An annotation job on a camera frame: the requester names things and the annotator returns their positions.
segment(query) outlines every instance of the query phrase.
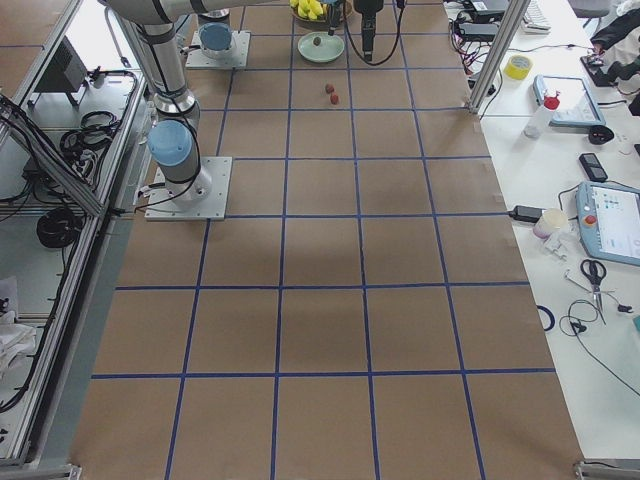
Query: red bottle cap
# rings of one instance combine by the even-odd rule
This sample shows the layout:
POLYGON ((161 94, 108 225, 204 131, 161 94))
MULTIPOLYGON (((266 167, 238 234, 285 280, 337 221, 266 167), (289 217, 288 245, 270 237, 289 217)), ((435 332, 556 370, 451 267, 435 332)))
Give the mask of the red bottle cap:
POLYGON ((553 97, 545 95, 544 106, 549 110, 556 110, 560 106, 560 99, 558 98, 558 92, 556 92, 555 96, 553 97))

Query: plate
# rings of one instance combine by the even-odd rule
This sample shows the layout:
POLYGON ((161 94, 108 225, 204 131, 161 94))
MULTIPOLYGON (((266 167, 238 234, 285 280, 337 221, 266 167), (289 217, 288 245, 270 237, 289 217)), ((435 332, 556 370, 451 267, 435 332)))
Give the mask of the plate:
MULTIPOLYGON (((346 2, 346 8, 347 8, 347 17, 349 17, 352 13, 353 13, 353 6, 351 5, 351 2, 346 2)), ((327 23, 327 19, 326 18, 322 18, 322 19, 318 19, 318 20, 309 20, 308 18, 302 18, 300 15, 298 15, 298 8, 292 8, 291 9, 291 14, 302 24, 308 26, 308 27, 312 27, 312 28, 323 28, 326 27, 327 25, 329 25, 327 23)), ((344 13, 340 16, 340 23, 342 23, 344 21, 344 13)))
POLYGON ((327 32, 311 32, 298 41, 298 51, 310 62, 328 63, 342 55, 344 41, 338 35, 329 36, 327 32), (316 38, 320 39, 319 45, 314 44, 316 38))

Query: tablet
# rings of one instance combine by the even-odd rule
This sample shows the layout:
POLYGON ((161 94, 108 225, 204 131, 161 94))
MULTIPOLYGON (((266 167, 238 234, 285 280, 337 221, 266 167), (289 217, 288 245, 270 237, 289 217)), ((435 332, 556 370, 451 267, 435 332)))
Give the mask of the tablet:
POLYGON ((640 190, 583 182, 576 202, 580 238, 587 253, 640 266, 640 190))
POLYGON ((538 105, 544 101, 545 92, 560 92, 560 107, 553 114, 551 125, 557 127, 590 127, 605 125, 606 121, 598 102, 594 99, 584 78, 536 75, 533 91, 538 105))

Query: blue circular cap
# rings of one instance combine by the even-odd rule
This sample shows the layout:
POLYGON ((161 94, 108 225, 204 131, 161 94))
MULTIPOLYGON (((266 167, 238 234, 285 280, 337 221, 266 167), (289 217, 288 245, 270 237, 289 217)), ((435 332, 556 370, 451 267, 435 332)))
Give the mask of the blue circular cap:
POLYGON ((147 142, 153 158, 160 165, 175 167, 189 156, 193 137, 182 123, 164 120, 151 129, 147 142))
POLYGON ((200 41, 207 50, 227 50, 231 45, 231 36, 231 28, 226 23, 207 23, 200 28, 200 41))

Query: green plate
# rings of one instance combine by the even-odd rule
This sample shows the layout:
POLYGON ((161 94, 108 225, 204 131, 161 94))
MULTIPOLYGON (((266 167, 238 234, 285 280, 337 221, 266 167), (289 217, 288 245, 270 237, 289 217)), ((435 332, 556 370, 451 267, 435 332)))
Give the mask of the green plate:
POLYGON ((310 62, 328 63, 342 55, 344 42, 337 35, 329 36, 327 32, 312 32, 298 41, 298 51, 310 62), (316 38, 320 39, 319 45, 313 43, 316 38))

